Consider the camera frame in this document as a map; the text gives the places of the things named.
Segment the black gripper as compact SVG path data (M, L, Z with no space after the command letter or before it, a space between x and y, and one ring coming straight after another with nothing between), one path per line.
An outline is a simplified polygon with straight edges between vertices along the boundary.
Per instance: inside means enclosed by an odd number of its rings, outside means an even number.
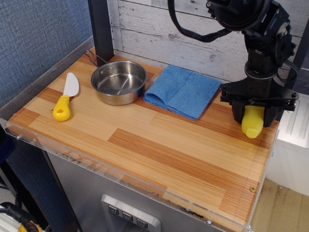
M299 94L279 85L274 79L243 80L222 84L221 101L232 106L234 120L242 123L246 106L264 107L264 127L270 127L283 111L293 111Z

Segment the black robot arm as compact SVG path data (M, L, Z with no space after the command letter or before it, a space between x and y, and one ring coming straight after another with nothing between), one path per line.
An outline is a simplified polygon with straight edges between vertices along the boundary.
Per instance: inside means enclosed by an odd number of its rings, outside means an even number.
M294 111L299 95L274 79L286 84L299 74L289 60L296 47L289 14L274 0L210 0L207 8L226 30L244 34L247 76L220 86L221 101L232 106L234 120L241 123L249 105L264 108L264 127L271 126L284 110Z

